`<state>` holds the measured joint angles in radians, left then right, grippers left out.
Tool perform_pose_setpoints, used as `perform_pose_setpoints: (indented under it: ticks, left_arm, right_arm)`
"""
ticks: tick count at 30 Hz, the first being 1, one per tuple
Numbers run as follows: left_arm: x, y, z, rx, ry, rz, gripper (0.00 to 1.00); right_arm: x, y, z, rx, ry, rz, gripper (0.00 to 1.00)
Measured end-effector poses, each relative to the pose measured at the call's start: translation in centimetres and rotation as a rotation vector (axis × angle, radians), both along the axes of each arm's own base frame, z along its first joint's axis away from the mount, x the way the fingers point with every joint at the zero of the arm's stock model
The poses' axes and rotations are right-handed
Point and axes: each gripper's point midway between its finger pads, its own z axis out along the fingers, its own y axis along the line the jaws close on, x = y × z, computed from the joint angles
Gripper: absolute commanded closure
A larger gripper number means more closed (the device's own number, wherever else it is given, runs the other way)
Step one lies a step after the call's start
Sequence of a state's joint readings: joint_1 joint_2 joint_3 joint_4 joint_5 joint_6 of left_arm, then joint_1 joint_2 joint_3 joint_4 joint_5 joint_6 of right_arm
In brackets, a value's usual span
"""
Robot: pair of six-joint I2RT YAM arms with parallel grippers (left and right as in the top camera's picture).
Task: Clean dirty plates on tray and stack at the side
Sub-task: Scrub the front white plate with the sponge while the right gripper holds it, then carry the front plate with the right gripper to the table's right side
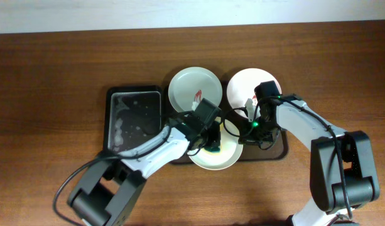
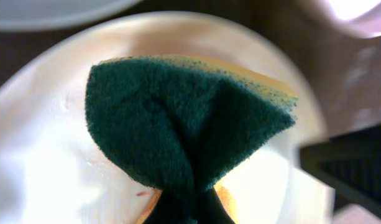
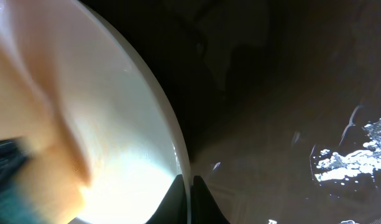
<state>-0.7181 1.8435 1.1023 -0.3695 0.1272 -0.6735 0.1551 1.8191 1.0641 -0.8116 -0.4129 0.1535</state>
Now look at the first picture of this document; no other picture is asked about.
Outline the green yellow sponge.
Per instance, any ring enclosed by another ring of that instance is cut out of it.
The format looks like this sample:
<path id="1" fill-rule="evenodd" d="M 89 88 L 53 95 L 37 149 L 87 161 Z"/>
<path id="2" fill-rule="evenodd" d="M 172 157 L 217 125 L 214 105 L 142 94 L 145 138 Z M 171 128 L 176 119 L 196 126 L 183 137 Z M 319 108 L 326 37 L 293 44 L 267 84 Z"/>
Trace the green yellow sponge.
<path id="1" fill-rule="evenodd" d="M 221 123 L 215 121 L 207 131 L 207 141 L 203 148 L 210 153 L 219 153 L 221 145 Z"/>

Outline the cream plate with red stain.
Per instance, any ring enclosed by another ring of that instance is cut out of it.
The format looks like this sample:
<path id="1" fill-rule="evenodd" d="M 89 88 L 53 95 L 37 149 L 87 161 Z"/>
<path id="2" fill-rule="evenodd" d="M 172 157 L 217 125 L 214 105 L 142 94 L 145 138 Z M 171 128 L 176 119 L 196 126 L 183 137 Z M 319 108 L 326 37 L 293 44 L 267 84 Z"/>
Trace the cream plate with red stain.
<path id="1" fill-rule="evenodd" d="M 238 143 L 238 138 L 230 135 L 217 117 L 220 123 L 220 150 L 211 152 L 202 148 L 197 154 L 198 149 L 187 151 L 188 157 L 199 167 L 207 170 L 223 170 L 232 166 L 241 156 L 243 145 Z"/>

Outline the grey plate with red stain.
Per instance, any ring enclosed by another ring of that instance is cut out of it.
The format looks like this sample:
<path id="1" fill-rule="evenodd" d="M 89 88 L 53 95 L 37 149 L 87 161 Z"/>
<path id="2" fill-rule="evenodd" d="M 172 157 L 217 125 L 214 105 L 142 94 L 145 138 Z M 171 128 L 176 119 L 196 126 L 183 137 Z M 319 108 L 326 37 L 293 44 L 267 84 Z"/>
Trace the grey plate with red stain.
<path id="1" fill-rule="evenodd" d="M 220 80 L 213 72 L 202 67 L 188 67 L 179 71 L 168 87 L 170 104 L 177 112 L 195 110 L 203 99 L 219 106 L 222 94 Z"/>

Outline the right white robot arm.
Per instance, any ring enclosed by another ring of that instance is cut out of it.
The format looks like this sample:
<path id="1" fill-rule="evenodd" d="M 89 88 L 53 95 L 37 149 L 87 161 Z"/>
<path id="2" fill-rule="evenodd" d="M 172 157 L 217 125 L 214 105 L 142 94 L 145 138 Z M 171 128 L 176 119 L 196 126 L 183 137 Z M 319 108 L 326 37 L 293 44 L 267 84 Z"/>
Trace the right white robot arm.
<path id="1" fill-rule="evenodd" d="M 275 130 L 290 131 L 310 151 L 312 197 L 287 225 L 348 225 L 352 212 L 379 198 L 380 187 L 369 136 L 348 132 L 311 110 L 299 96 L 282 95 L 274 81 L 254 89 L 258 102 L 240 144 L 273 142 Z"/>

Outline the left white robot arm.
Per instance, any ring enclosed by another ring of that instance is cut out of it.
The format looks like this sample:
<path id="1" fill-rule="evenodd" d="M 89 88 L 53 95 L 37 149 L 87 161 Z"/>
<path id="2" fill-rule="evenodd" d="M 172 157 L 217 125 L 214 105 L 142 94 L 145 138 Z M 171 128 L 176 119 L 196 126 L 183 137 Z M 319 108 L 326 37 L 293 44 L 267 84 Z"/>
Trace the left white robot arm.
<path id="1" fill-rule="evenodd" d="M 172 121 L 154 138 L 118 153 L 104 151 L 70 177 L 82 173 L 67 205 L 86 225 L 122 225 L 147 179 L 167 163 L 203 148 L 219 147 L 220 124 Z"/>

